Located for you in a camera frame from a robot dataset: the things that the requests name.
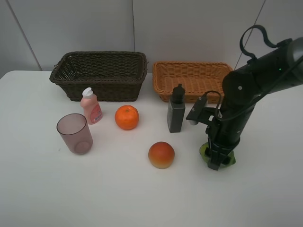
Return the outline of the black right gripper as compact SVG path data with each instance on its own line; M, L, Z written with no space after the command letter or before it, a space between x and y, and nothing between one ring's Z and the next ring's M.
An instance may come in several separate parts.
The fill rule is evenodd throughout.
M206 134L208 135L209 148L205 154L209 158L207 166L212 170L219 170L221 163L234 165L234 153L225 154L221 151L231 151L240 142L241 116L228 121L219 121L215 117L207 121Z

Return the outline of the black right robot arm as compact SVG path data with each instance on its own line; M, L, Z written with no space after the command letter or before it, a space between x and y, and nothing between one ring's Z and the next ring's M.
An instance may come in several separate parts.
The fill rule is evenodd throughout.
M267 94L302 85L303 39L285 46L229 73L222 83L223 102L207 128L207 165L218 170L230 164L228 156L240 142L240 135L256 103Z

